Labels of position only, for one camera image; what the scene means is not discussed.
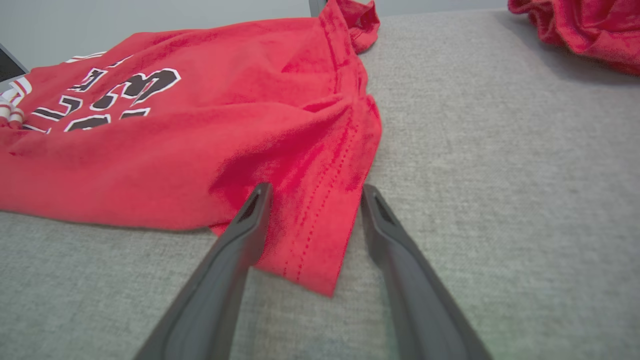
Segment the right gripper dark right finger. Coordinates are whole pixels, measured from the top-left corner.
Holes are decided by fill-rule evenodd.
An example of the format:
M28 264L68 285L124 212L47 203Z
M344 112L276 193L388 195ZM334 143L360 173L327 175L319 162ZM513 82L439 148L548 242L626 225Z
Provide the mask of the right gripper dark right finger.
M493 360L377 187L365 184L362 223L382 272L401 360Z

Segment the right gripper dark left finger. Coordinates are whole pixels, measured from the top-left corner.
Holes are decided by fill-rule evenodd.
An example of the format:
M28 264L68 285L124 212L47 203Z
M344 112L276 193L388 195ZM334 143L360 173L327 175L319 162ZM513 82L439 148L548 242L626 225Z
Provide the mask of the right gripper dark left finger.
M134 360L229 360L245 283L265 248L270 183L254 187Z

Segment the red white basketball jersey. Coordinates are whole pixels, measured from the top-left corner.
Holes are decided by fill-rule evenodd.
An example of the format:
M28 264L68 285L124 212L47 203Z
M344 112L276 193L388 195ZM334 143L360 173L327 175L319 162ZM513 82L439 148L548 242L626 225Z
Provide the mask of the red white basketball jersey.
M361 54L374 0L316 17L139 32L0 94L0 212L221 235L259 183L256 266L332 297L382 136Z

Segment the red white striped shorts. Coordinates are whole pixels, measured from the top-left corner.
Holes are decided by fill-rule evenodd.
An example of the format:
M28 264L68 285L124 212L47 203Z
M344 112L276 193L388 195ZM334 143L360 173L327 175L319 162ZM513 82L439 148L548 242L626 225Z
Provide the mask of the red white striped shorts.
M542 43L640 76L640 0L508 0Z

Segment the grey metal partition frame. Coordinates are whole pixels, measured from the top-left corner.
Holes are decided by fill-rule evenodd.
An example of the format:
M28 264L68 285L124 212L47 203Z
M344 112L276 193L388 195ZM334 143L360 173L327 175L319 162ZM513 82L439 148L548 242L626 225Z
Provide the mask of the grey metal partition frame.
M29 72L23 64L0 43L0 92L10 89L10 82Z

